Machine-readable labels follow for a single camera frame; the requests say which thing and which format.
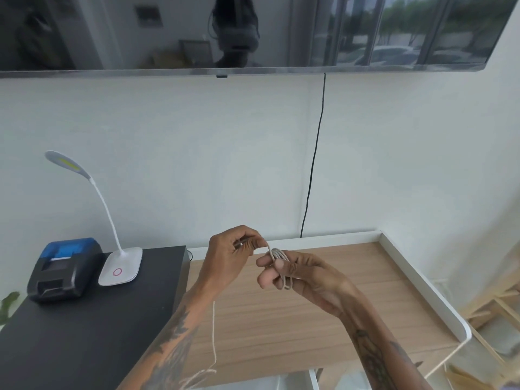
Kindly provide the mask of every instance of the desk lamp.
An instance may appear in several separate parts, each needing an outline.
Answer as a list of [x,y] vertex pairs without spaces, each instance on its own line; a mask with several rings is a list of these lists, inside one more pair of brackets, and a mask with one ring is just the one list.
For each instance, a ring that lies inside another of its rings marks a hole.
[[110,221],[110,225],[112,226],[112,231],[114,232],[115,242],[118,245],[117,251],[113,252],[108,256],[103,269],[101,270],[101,274],[99,274],[99,284],[101,286],[112,286],[115,284],[121,284],[133,281],[139,272],[139,267],[141,265],[142,259],[142,249],[141,248],[126,248],[121,249],[121,245],[119,244],[118,234],[115,231],[114,222],[112,221],[112,217],[110,216],[110,212],[108,211],[107,204],[105,203],[105,199],[101,195],[96,183],[94,182],[94,178],[88,174],[87,171],[83,169],[81,165],[76,163],[70,157],[65,156],[64,154],[55,152],[53,150],[48,150],[45,152],[45,157],[51,163],[59,165],[60,167],[65,168],[66,170],[71,170],[76,174],[80,174],[87,178],[87,180],[94,186],[96,192],[98,193],[99,198],[101,198],[101,202],[107,211],[108,220]]

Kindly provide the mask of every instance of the wooden desk surface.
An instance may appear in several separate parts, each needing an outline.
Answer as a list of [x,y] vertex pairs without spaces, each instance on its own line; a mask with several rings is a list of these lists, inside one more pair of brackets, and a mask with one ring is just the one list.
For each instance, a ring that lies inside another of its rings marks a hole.
[[[345,273],[372,301],[407,353],[458,345],[444,323],[378,242],[312,252]],[[217,374],[204,386],[327,367],[357,360],[341,322],[293,291],[262,290],[261,269],[249,259],[238,279],[215,304]],[[202,261],[191,263],[188,288]],[[211,307],[193,340],[184,376],[213,363]]]

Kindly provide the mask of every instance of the television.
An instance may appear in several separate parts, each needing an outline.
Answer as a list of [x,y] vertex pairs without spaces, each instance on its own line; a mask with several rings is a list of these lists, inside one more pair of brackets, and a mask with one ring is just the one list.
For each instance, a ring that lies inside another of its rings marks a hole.
[[0,0],[0,76],[482,70],[517,0]]

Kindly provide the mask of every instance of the lamp base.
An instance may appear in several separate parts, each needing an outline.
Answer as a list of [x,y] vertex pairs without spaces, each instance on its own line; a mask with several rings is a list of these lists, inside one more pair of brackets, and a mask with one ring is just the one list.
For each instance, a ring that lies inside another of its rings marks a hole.
[[141,259],[141,248],[112,252],[99,274],[98,283],[101,286],[113,286],[133,281],[139,272]]

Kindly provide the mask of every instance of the hand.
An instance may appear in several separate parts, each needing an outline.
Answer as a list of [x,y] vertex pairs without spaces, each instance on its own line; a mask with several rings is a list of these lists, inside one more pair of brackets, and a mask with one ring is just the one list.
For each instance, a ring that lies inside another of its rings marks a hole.
[[289,261],[276,259],[272,265],[269,253],[256,260],[258,267],[265,267],[258,276],[261,288],[273,283],[283,288],[282,276],[293,278],[293,289],[325,312],[339,318],[344,313],[345,296],[357,292],[350,280],[318,256],[310,253],[283,251]]
[[253,251],[265,246],[267,242],[258,231],[247,226],[212,236],[196,286],[215,299],[237,278]]

